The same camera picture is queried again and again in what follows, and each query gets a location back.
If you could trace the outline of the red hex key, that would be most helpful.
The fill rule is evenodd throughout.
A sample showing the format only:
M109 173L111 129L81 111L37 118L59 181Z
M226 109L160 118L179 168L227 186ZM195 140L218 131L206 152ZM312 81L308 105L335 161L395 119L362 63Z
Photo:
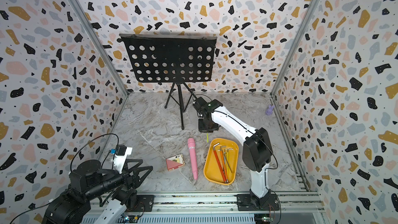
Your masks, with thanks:
M215 156L217 165L218 165L218 167L219 167L219 170L220 170L220 173L221 173L223 182L224 182L224 183L227 183L226 175L225 175L225 173L224 173L223 167L222 167L222 165L221 165L221 162L220 162L220 160L219 160L219 157L218 157L217 151L216 151L216 147L217 147L219 144L220 144L220 143L216 143L216 144L212 147L212 150L213 150L213 153L214 153L214 156Z

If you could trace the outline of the orange hex key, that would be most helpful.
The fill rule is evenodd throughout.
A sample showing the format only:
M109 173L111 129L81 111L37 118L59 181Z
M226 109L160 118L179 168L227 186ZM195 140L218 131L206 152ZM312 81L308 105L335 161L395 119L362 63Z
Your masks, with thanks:
M222 167L223 167L223 170L224 170L224 157L223 157L223 150L222 150L222 146L220 146L220 148L219 148L219 152L220 152L220 158L221 158L221 165L222 165Z

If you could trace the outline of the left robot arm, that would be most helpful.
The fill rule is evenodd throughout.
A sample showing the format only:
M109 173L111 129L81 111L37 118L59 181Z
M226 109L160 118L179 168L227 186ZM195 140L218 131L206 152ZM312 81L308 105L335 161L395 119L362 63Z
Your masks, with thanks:
M142 159L127 159L121 171L104 169L98 160L80 164L70 175L68 188L47 207L45 224L79 224L91 210L91 201L106 193L109 203L97 219L99 224L111 224L126 211L137 211L145 204L139 201L137 188L152 172Z

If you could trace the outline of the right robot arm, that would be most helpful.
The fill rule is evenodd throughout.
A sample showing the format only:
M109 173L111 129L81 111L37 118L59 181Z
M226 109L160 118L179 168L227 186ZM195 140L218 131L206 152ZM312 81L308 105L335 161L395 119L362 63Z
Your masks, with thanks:
M256 129L234 116L218 100L207 102L202 97L195 99L194 109L199 117L199 131L213 133L220 127L231 133L243 147L242 160L250 170L251 188L249 206L265 209L270 205L271 190L268 172L274 158L271 140L264 128Z

